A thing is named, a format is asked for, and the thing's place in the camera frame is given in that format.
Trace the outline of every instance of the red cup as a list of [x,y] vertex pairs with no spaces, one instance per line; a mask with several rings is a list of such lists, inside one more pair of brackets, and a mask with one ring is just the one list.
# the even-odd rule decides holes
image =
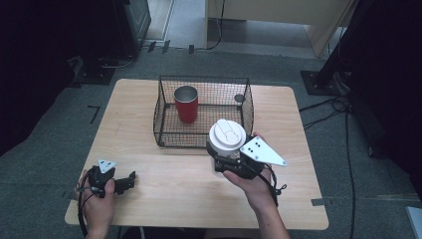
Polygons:
[[198,117],[198,92],[190,86],[183,86],[174,92],[179,118],[182,122],[194,122]]

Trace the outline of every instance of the hand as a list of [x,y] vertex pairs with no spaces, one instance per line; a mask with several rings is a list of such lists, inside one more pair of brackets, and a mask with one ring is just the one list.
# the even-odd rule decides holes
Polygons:
[[[254,132],[254,136],[258,136],[262,140],[265,140],[258,132]],[[270,170],[264,169],[261,174],[267,178],[268,181],[271,181]],[[268,185],[260,177],[257,176],[252,180],[244,179],[229,170],[224,171],[223,175],[230,182],[243,189],[246,197],[248,198],[249,205],[251,205],[254,211],[257,212],[258,210],[263,210],[268,206],[277,207],[274,203],[273,197],[271,196]]]
[[[82,179],[87,174],[84,170],[83,177],[79,180],[79,185],[82,184]],[[84,187],[90,187],[88,180]],[[110,179],[105,184],[105,198],[99,198],[93,195],[90,189],[81,192],[82,203],[85,200],[84,216],[87,219],[89,226],[87,238],[106,238],[109,226],[114,217],[114,179]]]

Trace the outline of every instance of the wire cage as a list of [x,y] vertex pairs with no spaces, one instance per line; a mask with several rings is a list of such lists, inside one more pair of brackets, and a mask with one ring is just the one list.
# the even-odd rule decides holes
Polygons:
[[[195,122],[180,121],[174,91],[182,86],[198,92]],[[248,78],[160,76],[153,132],[159,146],[205,148],[211,126],[219,119],[240,124],[252,133],[254,105]]]

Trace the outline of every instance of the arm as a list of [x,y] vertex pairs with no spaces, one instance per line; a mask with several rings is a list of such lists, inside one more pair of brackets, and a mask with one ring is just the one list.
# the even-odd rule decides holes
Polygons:
[[[257,215],[262,238],[290,238],[268,186],[260,177],[257,176],[252,180],[248,180],[239,177],[231,171],[224,171],[223,174],[230,182],[244,190],[249,205]],[[264,169],[261,174],[269,181],[271,180],[270,170]]]
[[[90,187],[88,181],[84,187]],[[87,220],[89,230],[87,239],[104,239],[107,237],[108,229],[114,217],[114,180],[109,180],[105,185],[105,198],[92,195],[89,189],[82,192],[84,205],[84,216]]]

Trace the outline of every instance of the gray carpet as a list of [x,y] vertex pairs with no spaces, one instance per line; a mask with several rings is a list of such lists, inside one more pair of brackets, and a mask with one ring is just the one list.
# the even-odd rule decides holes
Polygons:
[[[109,86],[64,89],[21,144],[1,158],[0,238],[82,238],[79,226],[65,222],[72,190],[83,169],[113,85],[118,79],[158,79],[160,75],[248,77],[255,85],[291,87],[299,108],[329,97],[308,96],[301,70],[318,71],[321,60],[170,49],[142,51],[117,69]],[[101,110],[91,123],[95,109]],[[302,113],[303,123],[332,112],[330,105]],[[356,189],[354,238],[413,238],[405,206],[422,207],[408,175],[388,158],[367,156],[365,138],[348,116],[349,149]],[[348,238],[351,188],[345,144],[345,114],[306,131],[322,196],[329,202],[323,231],[293,230],[293,238]],[[109,238],[116,238],[112,227]]]

